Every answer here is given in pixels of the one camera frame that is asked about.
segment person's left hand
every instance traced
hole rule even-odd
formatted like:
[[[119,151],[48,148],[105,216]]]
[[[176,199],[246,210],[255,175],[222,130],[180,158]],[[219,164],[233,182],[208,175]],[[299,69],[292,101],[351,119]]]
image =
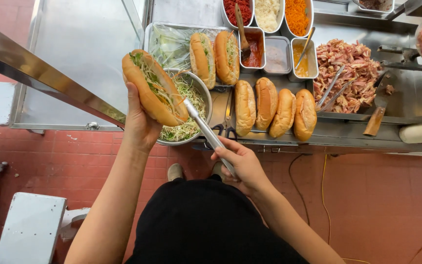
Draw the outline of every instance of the person's left hand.
[[[137,87],[126,83],[128,88],[128,114],[125,121],[123,142],[131,147],[149,154],[159,138],[162,124],[152,119],[142,108]]]

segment shoe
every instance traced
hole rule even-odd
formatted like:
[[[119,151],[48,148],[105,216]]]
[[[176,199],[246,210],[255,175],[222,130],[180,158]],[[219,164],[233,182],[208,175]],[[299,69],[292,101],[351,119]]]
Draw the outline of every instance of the shoe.
[[[172,164],[167,171],[167,179],[173,181],[176,178],[183,178],[183,167],[178,164]]]
[[[224,175],[224,173],[222,173],[221,171],[221,167],[222,167],[223,163],[218,161],[216,163],[214,163],[214,166],[212,168],[212,172],[211,175],[213,174],[218,174],[221,177],[221,180],[224,181],[226,179],[226,176]]]

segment plastic wrap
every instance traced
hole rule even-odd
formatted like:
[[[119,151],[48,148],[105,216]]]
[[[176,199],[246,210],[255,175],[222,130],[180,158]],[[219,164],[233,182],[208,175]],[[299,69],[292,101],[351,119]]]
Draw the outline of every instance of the plastic wrap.
[[[212,43],[216,35],[227,28],[207,28],[184,24],[155,22],[149,33],[145,50],[154,56],[163,68],[191,69],[190,37],[193,33],[204,33]]]

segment filled baguette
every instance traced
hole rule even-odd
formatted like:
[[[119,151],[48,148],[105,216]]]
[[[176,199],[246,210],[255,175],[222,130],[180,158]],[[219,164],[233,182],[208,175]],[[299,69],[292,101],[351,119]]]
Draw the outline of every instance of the filled baguette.
[[[204,33],[194,33],[190,37],[191,70],[198,76],[208,89],[216,84],[216,67],[214,50],[208,36]]]
[[[235,85],[235,131],[241,137],[247,135],[256,120],[255,95],[252,86],[243,80]]]
[[[231,32],[221,31],[214,40],[214,56],[216,57],[216,74],[225,84],[234,85],[239,79],[239,46]]]
[[[273,82],[266,77],[262,77],[256,81],[255,90],[258,109],[255,127],[260,130],[266,130],[270,126],[276,112],[278,92]]]
[[[278,138],[293,126],[296,114],[296,96],[288,89],[278,94],[278,107],[270,127],[270,136]]]
[[[307,141],[317,124],[315,100],[307,89],[296,93],[296,115],[294,117],[294,134],[300,141]]]
[[[146,112],[159,123],[177,126],[186,122],[188,111],[175,84],[147,52],[135,49],[121,60],[123,79],[132,82]]]

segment red sauce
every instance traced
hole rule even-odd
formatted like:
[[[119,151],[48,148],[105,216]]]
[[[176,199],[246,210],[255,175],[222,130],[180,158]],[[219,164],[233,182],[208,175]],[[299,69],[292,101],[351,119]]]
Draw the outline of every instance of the red sauce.
[[[235,3],[239,5],[239,8],[242,13],[243,25],[248,26],[250,23],[250,18],[252,18],[252,11],[250,11],[250,1],[249,0],[223,0],[224,10],[226,11],[227,18],[232,25],[237,26],[237,21],[235,20]]]
[[[242,61],[243,66],[260,68],[263,57],[263,36],[260,33],[245,33],[245,38],[250,46],[250,56]]]

